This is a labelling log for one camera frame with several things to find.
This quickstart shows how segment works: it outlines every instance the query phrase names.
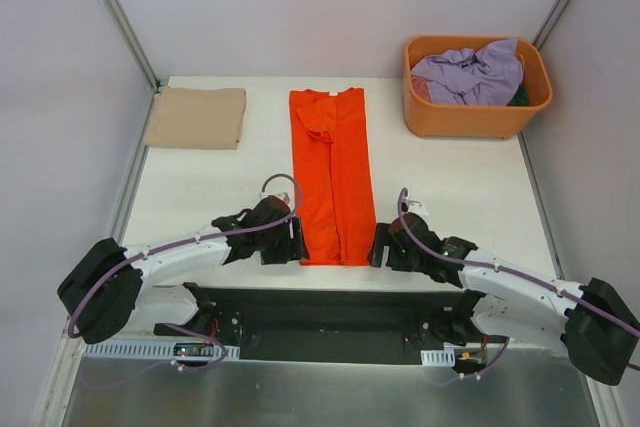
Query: white wall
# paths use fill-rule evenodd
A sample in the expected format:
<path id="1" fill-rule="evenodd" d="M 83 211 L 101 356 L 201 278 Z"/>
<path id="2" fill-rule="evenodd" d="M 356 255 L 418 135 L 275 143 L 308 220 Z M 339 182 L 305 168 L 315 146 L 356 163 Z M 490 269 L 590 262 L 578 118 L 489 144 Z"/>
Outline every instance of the white wall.
<path id="1" fill-rule="evenodd" d="M 101 0 L 0 0 L 0 425 L 32 425 L 150 101 Z"/>
<path id="2" fill-rule="evenodd" d="M 531 39 L 555 0 L 120 0 L 156 73 L 398 77 L 425 32 Z"/>
<path id="3" fill-rule="evenodd" d="M 543 54 L 556 100 L 526 130 L 569 276 L 600 277 L 640 317 L 640 4 L 575 0 Z M 640 362 L 640 353 L 635 356 Z M 620 392 L 640 424 L 640 373 Z"/>

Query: orange laundry bin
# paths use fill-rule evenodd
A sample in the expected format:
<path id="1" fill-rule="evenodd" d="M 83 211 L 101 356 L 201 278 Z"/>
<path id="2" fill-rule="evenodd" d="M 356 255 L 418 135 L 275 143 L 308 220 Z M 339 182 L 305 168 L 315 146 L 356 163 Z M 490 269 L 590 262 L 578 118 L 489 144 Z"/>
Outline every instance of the orange laundry bin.
<path id="1" fill-rule="evenodd" d="M 498 137 L 508 139 L 553 98 L 549 76 L 540 52 L 524 40 L 518 41 L 517 55 L 524 66 L 523 84 L 529 93 L 529 106 L 434 104 L 418 97 L 411 85 L 411 69 L 427 55 L 485 45 L 506 37 L 465 37 L 422 35 L 410 40 L 405 50 L 403 71 L 404 118 L 411 132 L 420 137 Z"/>

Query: white table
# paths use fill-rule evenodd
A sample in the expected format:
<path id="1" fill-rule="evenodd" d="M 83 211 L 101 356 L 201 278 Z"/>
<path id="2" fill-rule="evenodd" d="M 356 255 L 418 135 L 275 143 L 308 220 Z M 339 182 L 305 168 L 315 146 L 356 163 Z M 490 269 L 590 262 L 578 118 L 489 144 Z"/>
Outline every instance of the white table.
<path id="1" fill-rule="evenodd" d="M 197 230 L 213 218 L 253 207 L 262 182 L 293 172 L 288 99 L 291 90 L 366 95 L 371 179 L 379 222 L 396 218 L 402 187 L 423 202 L 429 226 L 499 257 L 555 277 L 533 190 L 517 138 L 420 139 L 405 127 L 398 79 L 172 77 L 172 87 L 243 87 L 247 110 L 237 151 L 151 148 L 125 233 L 125 244 L 155 243 Z M 293 189 L 274 181 L 274 192 Z M 456 290 L 427 276 L 388 268 L 260 265 L 257 255 L 176 277 L 201 286 L 380 291 Z"/>

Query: gray floor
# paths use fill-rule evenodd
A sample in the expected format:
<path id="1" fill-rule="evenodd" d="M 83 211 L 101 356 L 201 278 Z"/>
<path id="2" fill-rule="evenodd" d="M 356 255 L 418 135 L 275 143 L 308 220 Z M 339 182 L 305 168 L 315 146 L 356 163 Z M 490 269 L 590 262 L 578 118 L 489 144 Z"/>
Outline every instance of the gray floor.
<path id="1" fill-rule="evenodd" d="M 83 359 L 79 376 L 104 385 L 148 361 Z M 509 349 L 480 382 L 429 385 L 449 369 L 224 362 L 178 374 L 160 366 L 113 389 L 76 381 L 65 426 L 388 427 L 597 426 L 584 378 L 545 351 Z"/>

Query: purple clothing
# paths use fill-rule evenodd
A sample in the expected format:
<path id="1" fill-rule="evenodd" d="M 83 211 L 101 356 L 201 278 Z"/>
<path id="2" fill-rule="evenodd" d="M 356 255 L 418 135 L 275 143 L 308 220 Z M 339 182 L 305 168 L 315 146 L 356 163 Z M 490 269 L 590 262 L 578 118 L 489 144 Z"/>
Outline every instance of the purple clothing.
<path id="1" fill-rule="evenodd" d="M 425 57 L 412 75 L 429 79 L 435 104 L 507 105 L 522 83 L 522 64 L 516 57 L 517 39 L 492 42 L 473 49 L 447 50 Z"/>

